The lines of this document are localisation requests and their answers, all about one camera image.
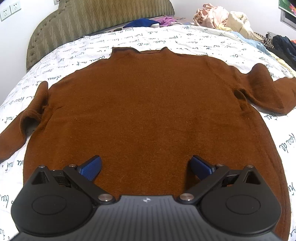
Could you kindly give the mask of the olive green upholstered headboard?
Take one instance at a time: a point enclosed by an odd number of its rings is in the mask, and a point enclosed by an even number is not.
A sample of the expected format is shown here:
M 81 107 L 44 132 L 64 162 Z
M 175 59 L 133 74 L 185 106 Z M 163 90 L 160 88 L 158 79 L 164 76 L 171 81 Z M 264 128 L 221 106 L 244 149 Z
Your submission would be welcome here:
M 26 68 L 83 36 L 140 18 L 174 15 L 168 0 L 60 1 L 58 9 L 39 23 L 29 40 Z

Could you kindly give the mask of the brown knit sweater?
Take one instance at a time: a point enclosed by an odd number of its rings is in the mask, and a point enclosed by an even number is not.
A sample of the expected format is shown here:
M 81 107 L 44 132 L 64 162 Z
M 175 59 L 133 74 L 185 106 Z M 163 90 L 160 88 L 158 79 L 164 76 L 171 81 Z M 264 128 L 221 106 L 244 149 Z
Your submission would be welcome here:
M 233 169 L 252 164 L 281 204 L 276 234 L 287 240 L 285 172 L 257 108 L 294 107 L 295 78 L 273 80 L 259 63 L 243 74 L 209 56 L 115 48 L 52 86 L 41 82 L 1 133 L 1 160 L 26 145 L 27 179 L 40 164 L 56 170 L 99 155 L 95 183 L 115 197 L 178 196 L 196 183 L 193 155 Z

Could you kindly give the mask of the white wall power socket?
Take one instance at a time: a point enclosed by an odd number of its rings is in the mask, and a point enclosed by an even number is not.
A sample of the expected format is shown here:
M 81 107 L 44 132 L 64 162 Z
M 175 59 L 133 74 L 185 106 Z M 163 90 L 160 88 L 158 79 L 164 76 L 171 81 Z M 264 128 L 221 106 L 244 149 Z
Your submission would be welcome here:
M 1 22 L 21 9 L 19 1 L 1 1 Z

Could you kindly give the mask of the cream crumpled clothes pile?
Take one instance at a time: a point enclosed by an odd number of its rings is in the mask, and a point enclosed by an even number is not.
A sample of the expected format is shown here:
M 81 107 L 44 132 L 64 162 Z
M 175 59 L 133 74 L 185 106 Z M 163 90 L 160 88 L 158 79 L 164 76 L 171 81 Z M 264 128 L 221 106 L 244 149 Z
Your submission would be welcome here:
M 246 39 L 258 40 L 247 15 L 243 12 L 230 11 L 225 26 L 231 28 L 234 32 L 238 32 Z

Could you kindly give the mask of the light blue garment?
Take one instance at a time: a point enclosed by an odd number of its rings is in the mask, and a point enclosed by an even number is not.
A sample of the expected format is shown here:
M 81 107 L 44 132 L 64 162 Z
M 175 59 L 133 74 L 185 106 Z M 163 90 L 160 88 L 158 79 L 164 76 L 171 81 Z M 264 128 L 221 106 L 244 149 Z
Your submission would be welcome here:
M 241 40 L 245 41 L 246 43 L 252 45 L 253 47 L 255 47 L 257 49 L 259 49 L 264 54 L 267 54 L 269 57 L 272 57 L 270 52 L 264 47 L 264 45 L 262 43 L 260 43 L 260 42 L 258 42 L 256 40 L 246 39 L 240 33 L 235 32 L 235 31 L 231 31 L 231 33 L 233 33 L 234 35 L 236 35 L 237 37 L 239 37 Z

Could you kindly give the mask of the blue garment by headboard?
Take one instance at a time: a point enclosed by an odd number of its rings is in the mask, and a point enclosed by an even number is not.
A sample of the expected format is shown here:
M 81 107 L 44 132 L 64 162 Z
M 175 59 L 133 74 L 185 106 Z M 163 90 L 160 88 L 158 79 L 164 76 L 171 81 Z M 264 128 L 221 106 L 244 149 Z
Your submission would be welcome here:
M 158 21 L 150 19 L 137 19 L 131 21 L 130 23 L 123 26 L 123 28 L 133 28 L 133 27 L 159 27 L 160 23 Z

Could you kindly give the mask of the colourful flower picture frame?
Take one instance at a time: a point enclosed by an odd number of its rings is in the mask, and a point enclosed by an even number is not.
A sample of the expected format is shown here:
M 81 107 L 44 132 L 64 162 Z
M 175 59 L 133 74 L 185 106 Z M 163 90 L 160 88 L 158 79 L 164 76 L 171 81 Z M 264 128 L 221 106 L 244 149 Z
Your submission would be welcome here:
M 278 7 L 281 10 L 280 21 L 295 29 L 295 0 L 279 0 Z

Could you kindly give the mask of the white script-print bed sheet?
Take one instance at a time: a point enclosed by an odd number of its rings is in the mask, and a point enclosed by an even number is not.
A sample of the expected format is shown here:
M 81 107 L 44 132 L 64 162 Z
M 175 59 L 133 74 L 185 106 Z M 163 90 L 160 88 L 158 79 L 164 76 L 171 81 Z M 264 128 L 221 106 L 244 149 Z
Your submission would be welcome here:
M 138 51 L 167 47 L 180 54 L 208 55 L 247 73 L 256 63 L 265 65 L 273 80 L 295 77 L 295 71 L 282 65 L 278 57 L 266 54 L 242 40 L 238 34 L 193 25 L 162 28 L 137 27 L 84 36 L 64 44 L 41 61 L 20 80 L 1 105 L 1 132 L 34 98 L 38 85 L 49 87 L 63 77 L 93 62 L 109 58 L 112 47 L 132 47 Z M 257 108 L 269 128 L 280 154 L 291 204 L 291 226 L 288 240 L 295 240 L 295 108 L 287 115 L 265 113 Z M 8 160 L 1 163 L 1 240 L 10 240 L 18 230 L 11 218 L 11 205 L 23 187 L 23 160 L 30 139 Z

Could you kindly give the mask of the purple garment by headboard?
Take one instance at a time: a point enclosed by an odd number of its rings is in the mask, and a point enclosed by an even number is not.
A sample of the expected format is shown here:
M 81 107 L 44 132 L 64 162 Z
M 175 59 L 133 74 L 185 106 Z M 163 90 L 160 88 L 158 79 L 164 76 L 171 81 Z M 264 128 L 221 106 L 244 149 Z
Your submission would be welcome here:
M 160 16 L 160 17 L 154 18 L 154 21 L 158 22 L 160 27 L 169 27 L 173 25 L 182 24 L 177 22 L 177 20 L 172 18 L 171 16 Z

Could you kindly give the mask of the dark navy clothes pile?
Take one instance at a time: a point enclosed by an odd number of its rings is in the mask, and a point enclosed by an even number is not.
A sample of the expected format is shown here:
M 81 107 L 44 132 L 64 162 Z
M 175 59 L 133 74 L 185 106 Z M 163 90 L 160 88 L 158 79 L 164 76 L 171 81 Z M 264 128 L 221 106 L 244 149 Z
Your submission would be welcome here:
M 275 35 L 267 39 L 266 49 L 284 60 L 295 70 L 295 43 L 288 37 Z

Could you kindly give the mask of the pink crumpled clothes pile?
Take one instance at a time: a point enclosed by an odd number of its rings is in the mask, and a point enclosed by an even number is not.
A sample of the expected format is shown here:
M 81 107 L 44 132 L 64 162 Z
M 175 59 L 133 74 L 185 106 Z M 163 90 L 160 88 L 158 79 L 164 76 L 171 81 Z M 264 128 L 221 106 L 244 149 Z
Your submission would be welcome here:
M 229 11 L 222 6 L 203 4 L 203 8 L 197 9 L 193 16 L 193 22 L 196 26 L 217 29 L 226 24 L 228 15 Z

